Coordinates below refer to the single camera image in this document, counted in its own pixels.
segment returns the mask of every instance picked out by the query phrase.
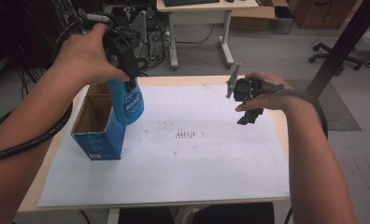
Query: black keyboard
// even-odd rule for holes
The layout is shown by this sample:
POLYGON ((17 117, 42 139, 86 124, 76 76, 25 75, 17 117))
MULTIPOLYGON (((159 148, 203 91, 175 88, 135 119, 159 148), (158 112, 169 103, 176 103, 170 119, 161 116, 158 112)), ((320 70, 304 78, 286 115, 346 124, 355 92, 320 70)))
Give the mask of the black keyboard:
POLYGON ((206 3, 219 3, 219 1, 220 0, 164 0, 164 4, 166 7, 179 7, 206 3))

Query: tabletop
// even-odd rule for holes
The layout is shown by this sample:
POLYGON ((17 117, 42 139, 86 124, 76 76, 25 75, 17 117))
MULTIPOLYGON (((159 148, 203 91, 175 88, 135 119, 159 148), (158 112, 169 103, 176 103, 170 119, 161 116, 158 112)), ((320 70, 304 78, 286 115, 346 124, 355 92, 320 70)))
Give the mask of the tabletop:
MULTIPOLYGON (((166 87, 166 86, 184 86, 184 85, 201 85, 201 84, 209 84, 209 85, 221 85, 225 83, 228 79, 227 76, 214 76, 214 77, 142 77, 138 80, 140 86, 145 87, 166 87)), ((74 100, 77 104, 79 100, 79 95, 74 100)), ((270 111, 269 112, 272 121, 275 125, 278 140, 283 148, 283 153, 288 159, 288 140, 287 140, 287 129, 286 129, 286 120, 284 115, 281 112, 277 111, 270 111)), ((36 179, 30 187, 27 195, 25 196, 20 208, 19 212, 29 212, 29 211, 38 211, 38 210, 50 210, 50 209, 68 209, 68 207, 38 207, 37 202, 41 195, 42 189, 44 188, 46 178, 49 172, 49 168, 53 157, 57 151, 57 148, 63 141, 64 131, 62 130, 59 134, 57 134, 50 145, 50 149, 48 154, 44 160, 39 173, 36 176, 36 179)))
POLYGON ((234 0, 229 3, 226 0, 220 0, 218 3, 188 5, 180 7, 166 7, 164 0, 156 0, 156 7, 161 12, 175 12, 175 11, 196 11, 196 10, 232 10, 232 9, 247 9, 257 7, 255 0, 234 0))

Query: hand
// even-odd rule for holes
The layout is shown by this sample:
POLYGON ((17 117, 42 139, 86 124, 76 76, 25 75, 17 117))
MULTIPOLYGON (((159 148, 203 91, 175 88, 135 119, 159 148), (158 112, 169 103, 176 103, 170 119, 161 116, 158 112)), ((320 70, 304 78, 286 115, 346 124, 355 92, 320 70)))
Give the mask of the hand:
POLYGON ((130 78, 111 65, 104 53, 103 36, 107 26, 96 23, 85 35, 71 35, 63 43, 51 68, 62 74, 65 80, 92 85, 109 79, 127 81, 130 78))
MULTIPOLYGON (((271 80, 274 81, 278 84, 283 84, 285 89, 293 89, 293 87, 288 84, 284 78, 282 77, 276 77, 274 75, 264 73, 264 72, 253 72, 251 74, 246 75, 246 78, 251 78, 255 77, 258 78, 259 80, 271 80)), ((263 82, 263 89, 272 89, 275 88, 271 86, 270 84, 267 84, 263 82)), ((283 96, 283 97, 275 97, 273 96, 274 93, 267 93, 267 94, 261 94, 257 97, 255 97, 252 100, 249 100, 245 102, 244 104, 239 105, 235 111, 246 111, 246 110, 251 110, 251 109, 256 109, 256 108, 266 108, 266 109, 272 109, 272 110, 277 110, 277 109, 283 109, 285 107, 286 101, 285 98, 288 98, 290 96, 283 96)))

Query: forearm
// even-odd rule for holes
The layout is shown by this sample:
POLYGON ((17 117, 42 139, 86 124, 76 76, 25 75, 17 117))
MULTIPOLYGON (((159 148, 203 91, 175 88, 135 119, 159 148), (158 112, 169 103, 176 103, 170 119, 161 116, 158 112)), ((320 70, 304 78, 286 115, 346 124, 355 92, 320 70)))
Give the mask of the forearm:
MULTIPOLYGON (((22 104, 0 126, 0 150, 14 147, 48 131, 64 114, 81 82, 51 68, 22 104)), ((50 141, 0 160, 0 222, 10 222, 32 184, 50 141)))
POLYGON ((355 223, 346 180, 312 105, 287 99, 295 223, 355 223))

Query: black pole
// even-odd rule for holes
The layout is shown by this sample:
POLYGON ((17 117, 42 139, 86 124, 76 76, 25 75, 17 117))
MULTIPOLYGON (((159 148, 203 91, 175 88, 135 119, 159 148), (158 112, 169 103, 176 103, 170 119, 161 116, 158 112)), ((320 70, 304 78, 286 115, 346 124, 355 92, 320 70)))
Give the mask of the black pole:
POLYGON ((369 26, 370 0, 363 0, 342 35, 339 36, 320 70, 307 87, 307 94, 316 99, 320 97, 322 91, 336 73, 339 65, 345 61, 346 57, 363 37, 363 34, 365 34, 369 26))

